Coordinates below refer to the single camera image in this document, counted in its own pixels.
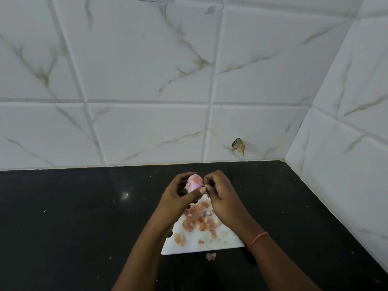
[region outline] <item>bracelet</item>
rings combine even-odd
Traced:
[[[253,239],[253,241],[249,244],[249,246],[248,246],[248,251],[251,252],[251,247],[252,247],[252,245],[253,245],[257,240],[259,240],[261,237],[264,237],[264,236],[267,236],[267,235],[269,235],[268,232],[264,232],[264,233],[258,234],[258,235],[256,236],[256,238]]]

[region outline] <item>white cutting board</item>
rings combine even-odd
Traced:
[[[206,200],[209,200],[209,197],[205,194],[198,201],[198,203]],[[212,210],[212,206],[208,207],[206,210]],[[218,220],[215,214],[213,214],[211,217],[214,220]],[[197,226],[195,226],[194,230],[191,232],[186,231],[182,226],[182,222],[185,219],[186,216],[182,215],[174,224],[172,229],[173,234],[170,238],[166,239],[166,242],[163,245],[162,255],[244,247],[244,244],[241,242],[240,238],[234,234],[234,232],[232,232],[232,230],[229,229],[226,225],[220,225],[218,228],[216,228],[217,238],[213,239],[211,238],[211,233],[209,230],[201,232],[197,229]],[[181,233],[185,235],[186,244],[183,247],[175,243],[175,233]],[[198,244],[198,240],[202,240],[205,243]]]

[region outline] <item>person's right arm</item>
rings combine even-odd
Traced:
[[[218,170],[204,181],[215,214],[249,246],[264,230],[245,209],[229,179]],[[259,238],[250,250],[270,290],[320,290],[269,235]]]

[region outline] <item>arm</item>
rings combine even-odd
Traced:
[[[211,182],[214,182],[215,188],[210,185]],[[205,187],[218,218],[245,245],[264,232],[245,209],[229,179],[221,171],[205,176]],[[270,290],[320,290],[268,235],[257,240],[250,250]]]
[[[196,189],[182,197],[180,187],[195,172],[177,175],[166,188],[158,207],[149,219],[129,254],[112,291],[153,290],[164,242],[172,234],[172,226],[190,203],[202,197],[205,188]]]

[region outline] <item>wall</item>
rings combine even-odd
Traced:
[[[287,163],[388,271],[388,0],[365,0]]]
[[[282,159],[362,1],[0,0],[0,169]]]

